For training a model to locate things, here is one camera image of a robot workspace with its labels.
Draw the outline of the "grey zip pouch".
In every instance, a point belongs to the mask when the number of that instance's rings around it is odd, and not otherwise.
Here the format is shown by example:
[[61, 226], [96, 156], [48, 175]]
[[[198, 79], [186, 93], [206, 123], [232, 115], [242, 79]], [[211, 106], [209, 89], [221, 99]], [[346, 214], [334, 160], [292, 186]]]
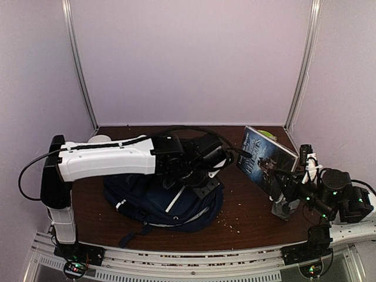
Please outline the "grey zip pouch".
[[299, 199], [288, 202], [285, 198], [282, 198], [280, 201], [273, 203], [271, 213], [284, 221], [288, 221], [297, 210], [299, 204]]

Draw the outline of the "black notebook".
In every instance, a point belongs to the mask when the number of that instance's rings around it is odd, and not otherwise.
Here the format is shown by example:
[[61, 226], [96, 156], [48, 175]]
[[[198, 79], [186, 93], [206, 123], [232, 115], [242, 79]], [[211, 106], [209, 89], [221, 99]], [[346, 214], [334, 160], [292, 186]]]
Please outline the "black notebook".
[[274, 171], [294, 171], [298, 163], [296, 152], [251, 126], [244, 128], [241, 149], [251, 154], [251, 157], [239, 156], [237, 167], [266, 192], [271, 200], [279, 202], [283, 192]]

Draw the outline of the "navy blue backpack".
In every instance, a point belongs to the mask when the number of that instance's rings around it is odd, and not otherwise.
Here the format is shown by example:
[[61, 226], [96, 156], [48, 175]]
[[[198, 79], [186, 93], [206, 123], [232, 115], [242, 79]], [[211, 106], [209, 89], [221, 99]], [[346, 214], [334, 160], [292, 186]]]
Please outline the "navy blue backpack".
[[200, 198], [192, 188], [174, 182], [168, 189], [155, 174], [117, 174], [103, 177], [103, 193], [116, 211], [143, 223], [139, 232], [132, 231], [118, 243], [124, 248], [134, 237], [145, 236], [155, 228], [197, 232], [213, 222], [219, 214], [224, 184], [213, 178], [213, 190]]

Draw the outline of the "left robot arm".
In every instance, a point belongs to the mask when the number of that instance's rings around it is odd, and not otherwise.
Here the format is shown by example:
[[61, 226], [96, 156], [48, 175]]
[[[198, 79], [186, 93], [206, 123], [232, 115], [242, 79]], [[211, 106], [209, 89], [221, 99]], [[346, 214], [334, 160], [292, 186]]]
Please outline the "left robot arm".
[[72, 261], [90, 257], [78, 242], [72, 185], [103, 177], [106, 200], [117, 212], [155, 228], [199, 231], [214, 220], [223, 203], [217, 173], [233, 162], [219, 137], [207, 133], [180, 139], [171, 133], [99, 143], [53, 138], [41, 184], [41, 200], [51, 215], [56, 245]]

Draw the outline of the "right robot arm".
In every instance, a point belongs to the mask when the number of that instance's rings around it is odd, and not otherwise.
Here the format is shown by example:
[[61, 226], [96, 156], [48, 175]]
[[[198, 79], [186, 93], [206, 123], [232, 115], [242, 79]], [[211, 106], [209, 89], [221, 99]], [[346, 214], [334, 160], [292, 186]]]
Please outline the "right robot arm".
[[274, 175], [287, 202], [300, 200], [310, 211], [318, 213], [324, 221], [308, 229], [305, 243], [283, 247], [281, 254], [284, 264], [291, 265], [310, 260], [318, 260], [332, 255], [330, 244], [334, 236], [330, 234], [336, 217], [340, 223], [359, 223], [374, 211], [368, 184], [353, 180], [350, 174], [337, 169], [314, 170], [315, 180], [303, 182], [305, 172], [288, 172], [277, 169]]

